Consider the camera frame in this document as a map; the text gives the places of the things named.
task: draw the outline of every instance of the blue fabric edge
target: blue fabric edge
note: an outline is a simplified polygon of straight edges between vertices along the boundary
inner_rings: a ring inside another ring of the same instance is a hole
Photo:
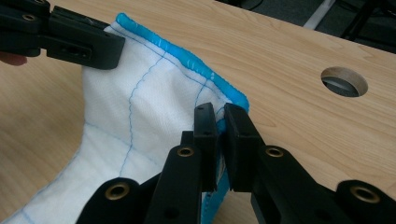
[[[183,64],[183,66],[186,68],[209,80],[212,80],[216,86],[233,102],[233,104],[242,106],[246,109],[246,111],[248,111],[248,98],[245,96],[245,94],[237,90],[224,78],[215,73],[193,53],[163,39],[145,26],[140,25],[139,23],[130,19],[125,13],[120,13],[116,18],[116,22],[125,30],[147,39],[147,41],[151,42],[155,46],[163,49],[175,58],[178,58],[181,64]]]
[[[125,13],[120,13],[116,18],[116,22],[125,30],[145,38],[158,48],[179,59],[181,64],[183,64],[183,66],[186,68],[205,77],[206,79],[212,80],[220,89],[220,91],[223,92],[223,94],[227,96],[233,104],[243,107],[246,111],[249,110],[249,103],[246,95],[215,73],[201,59],[199,59],[190,51],[163,39],[159,35],[150,31],[150,29],[129,18]],[[218,123],[218,128],[221,132],[225,131],[225,127],[222,125],[222,123],[223,122],[221,121]],[[218,190],[207,193],[204,197],[202,203],[201,223],[212,223],[212,220],[218,212],[219,207],[224,200],[229,188],[230,185],[228,181],[228,174],[225,170],[223,176],[219,180]]]

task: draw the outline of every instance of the table hole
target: table hole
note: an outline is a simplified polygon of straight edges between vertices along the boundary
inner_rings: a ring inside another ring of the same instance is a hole
[[[320,78],[328,90],[341,96],[360,97],[368,91],[364,77],[345,67],[326,68]]]

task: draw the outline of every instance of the wooden table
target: wooden table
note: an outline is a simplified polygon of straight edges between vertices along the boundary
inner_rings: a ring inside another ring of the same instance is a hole
[[[126,12],[200,57],[250,101],[267,144],[288,149],[320,184],[375,184],[396,198],[396,55],[211,0],[52,0],[112,22]],[[361,74],[368,91],[339,96],[323,70]],[[83,125],[81,68],[45,56],[0,65],[0,220],[67,164]],[[215,223],[255,223],[248,194],[230,193]]]

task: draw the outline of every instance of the black mechanical part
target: black mechanical part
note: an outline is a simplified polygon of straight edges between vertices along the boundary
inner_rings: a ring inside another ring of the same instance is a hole
[[[54,7],[45,0],[0,0],[0,50],[47,56],[98,69],[118,66],[125,39],[104,31],[108,24]]]
[[[194,109],[193,144],[202,152],[202,191],[214,191],[216,184],[216,157],[218,149],[218,129],[211,103],[198,105]]]
[[[129,224],[139,217],[139,184],[115,178],[103,184],[86,203],[77,224]]]
[[[201,223],[201,150],[180,145],[169,152],[145,224]]]
[[[335,200],[355,223],[396,223],[396,202],[368,183],[359,180],[341,182]]]
[[[264,145],[248,113],[238,105],[224,106],[226,134],[224,136],[224,159],[230,187],[234,191],[251,192],[255,175],[252,165],[257,150]]]
[[[280,223],[353,223],[286,149],[260,148],[256,169],[262,186],[253,194],[271,198]],[[265,213],[265,208],[255,211]]]
[[[211,104],[197,106],[194,131],[182,133],[161,174],[140,186],[123,178],[105,183],[78,224],[200,223],[202,185],[207,181],[202,166],[212,161],[203,148],[213,149],[217,142],[211,134],[202,134],[215,133],[211,113]],[[251,192],[259,223],[396,223],[396,202],[380,189],[349,180],[334,193],[318,184],[285,148],[265,145],[242,107],[227,104],[225,119],[227,131],[217,144],[225,146],[230,185]],[[200,135],[203,142],[195,141]]]

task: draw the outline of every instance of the gray floor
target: gray floor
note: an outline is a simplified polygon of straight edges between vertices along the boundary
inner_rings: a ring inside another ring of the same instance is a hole
[[[251,8],[260,3],[260,1],[243,0],[242,8]],[[263,0],[252,11],[303,26],[322,2],[323,0]],[[317,31],[340,36],[352,22],[357,10],[364,2],[365,0],[336,0],[331,10],[317,27]],[[355,6],[356,9],[347,7],[347,4]],[[374,16],[367,21],[361,30],[360,36],[361,38],[356,39],[356,42],[396,53],[396,20],[383,16],[380,10],[375,11]],[[390,42],[391,46],[389,44],[380,44],[377,41],[368,41],[367,38]]]

